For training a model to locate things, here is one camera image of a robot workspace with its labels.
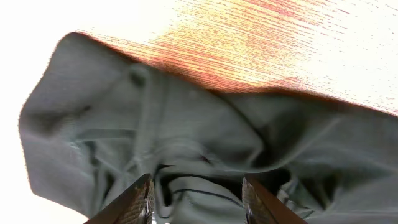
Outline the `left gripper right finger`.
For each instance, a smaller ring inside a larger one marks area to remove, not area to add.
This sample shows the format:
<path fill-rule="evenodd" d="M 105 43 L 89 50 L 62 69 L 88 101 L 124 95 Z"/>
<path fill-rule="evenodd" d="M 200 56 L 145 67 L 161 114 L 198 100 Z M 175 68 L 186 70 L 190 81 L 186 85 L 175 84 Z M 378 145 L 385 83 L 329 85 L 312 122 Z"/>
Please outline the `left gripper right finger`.
<path fill-rule="evenodd" d="M 242 201 L 246 224 L 307 224 L 252 176 L 245 176 Z"/>

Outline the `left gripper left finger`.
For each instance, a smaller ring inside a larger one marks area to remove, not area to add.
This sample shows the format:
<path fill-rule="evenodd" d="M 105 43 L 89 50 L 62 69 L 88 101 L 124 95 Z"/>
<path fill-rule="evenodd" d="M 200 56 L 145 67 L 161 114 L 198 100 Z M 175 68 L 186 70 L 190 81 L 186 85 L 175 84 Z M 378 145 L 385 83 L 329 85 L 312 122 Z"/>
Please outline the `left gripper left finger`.
<path fill-rule="evenodd" d="M 85 224 L 151 224 L 154 208 L 154 183 L 144 174 Z"/>

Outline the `black polo shirt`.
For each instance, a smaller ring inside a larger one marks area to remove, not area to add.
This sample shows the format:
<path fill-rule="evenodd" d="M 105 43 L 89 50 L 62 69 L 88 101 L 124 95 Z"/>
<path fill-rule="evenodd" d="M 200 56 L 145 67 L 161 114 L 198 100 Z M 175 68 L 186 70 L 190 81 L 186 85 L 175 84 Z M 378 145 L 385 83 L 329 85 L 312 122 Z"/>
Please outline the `black polo shirt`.
<path fill-rule="evenodd" d="M 242 223 L 254 174 L 309 223 L 397 222 L 397 118 L 288 91 L 213 93 L 66 35 L 19 118 L 30 186 L 93 217 L 144 174 L 158 223 Z"/>

